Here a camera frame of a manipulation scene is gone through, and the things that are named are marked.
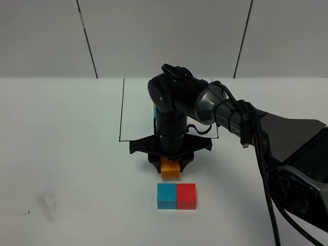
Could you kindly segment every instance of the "blue block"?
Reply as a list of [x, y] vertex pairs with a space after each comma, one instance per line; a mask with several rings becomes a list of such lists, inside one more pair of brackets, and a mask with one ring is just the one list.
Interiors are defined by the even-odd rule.
[[176, 183], [157, 184], [157, 208], [176, 209]]

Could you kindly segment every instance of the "cable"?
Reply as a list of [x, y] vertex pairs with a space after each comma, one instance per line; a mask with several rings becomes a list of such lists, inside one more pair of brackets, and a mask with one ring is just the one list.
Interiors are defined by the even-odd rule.
[[294, 227], [296, 231], [298, 231], [303, 237], [305, 237], [308, 241], [313, 243], [315, 246], [324, 246], [322, 243], [320, 243], [317, 239], [315, 239], [313, 236], [311, 236], [309, 233], [307, 233], [302, 227], [300, 227], [283, 209], [281, 204], [277, 201], [275, 196], [272, 196], [272, 200], [275, 203], [277, 209], [281, 213], [281, 215], [287, 220], [289, 224]]
[[210, 125], [210, 127], [206, 131], [203, 131], [203, 132], [198, 131], [196, 126], [193, 125], [193, 124], [187, 125], [187, 131], [186, 132], [189, 132], [189, 128], [194, 128], [199, 135], [205, 135], [205, 134], [210, 132], [210, 130], [212, 128], [212, 125]]
[[280, 238], [279, 238], [279, 231], [278, 231], [278, 225], [275, 217], [275, 213], [272, 206], [271, 196], [270, 196], [270, 189], [269, 189], [269, 179], [268, 174], [265, 167], [265, 160], [264, 160], [264, 144], [263, 144], [263, 137], [262, 137], [262, 128], [261, 123], [259, 120], [259, 117], [257, 115], [256, 109], [248, 102], [246, 103], [247, 110], [250, 111], [250, 114], [252, 116], [252, 128], [253, 128], [253, 136], [254, 136], [254, 146], [255, 146], [255, 152], [256, 157], [260, 169], [260, 173], [263, 180], [263, 186], [264, 186], [264, 194], [266, 203], [268, 205], [269, 215], [271, 219], [272, 229], [273, 229], [273, 235], [275, 238], [276, 246], [280, 246]]

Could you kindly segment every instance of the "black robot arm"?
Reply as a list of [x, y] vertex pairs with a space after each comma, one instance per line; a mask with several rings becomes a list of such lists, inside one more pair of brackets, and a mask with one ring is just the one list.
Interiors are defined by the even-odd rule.
[[160, 173], [160, 158], [179, 160], [180, 171], [194, 152], [211, 150], [209, 138], [187, 133], [187, 116], [204, 125], [216, 123], [240, 137], [244, 148], [254, 145], [275, 234], [271, 205], [303, 236], [322, 245], [300, 228], [284, 210], [328, 232], [328, 129], [311, 119], [286, 119], [236, 100], [220, 82], [207, 83], [186, 68], [163, 65], [163, 73], [148, 83], [156, 104], [154, 135], [130, 142], [130, 153], [148, 153]]

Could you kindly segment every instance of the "block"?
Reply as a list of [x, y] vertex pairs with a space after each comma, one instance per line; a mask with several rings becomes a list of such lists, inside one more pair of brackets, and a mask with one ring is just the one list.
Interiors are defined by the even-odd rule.
[[176, 209], [196, 209], [196, 184], [177, 183], [176, 185], [177, 204]]
[[176, 209], [176, 183], [157, 184], [157, 208]]
[[162, 178], [180, 178], [180, 162], [175, 160], [169, 162], [167, 158], [160, 159], [160, 172]]

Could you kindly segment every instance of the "white tabletop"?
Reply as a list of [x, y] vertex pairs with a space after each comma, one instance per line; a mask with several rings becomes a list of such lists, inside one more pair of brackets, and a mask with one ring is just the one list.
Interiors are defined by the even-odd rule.
[[[259, 109], [328, 123], [328, 79], [221, 82]], [[0, 80], [0, 244], [274, 245], [254, 149], [223, 128], [178, 181], [196, 183], [197, 210], [156, 208], [160, 176], [119, 142], [122, 88], [122, 78]], [[311, 245], [276, 217], [282, 245]]]

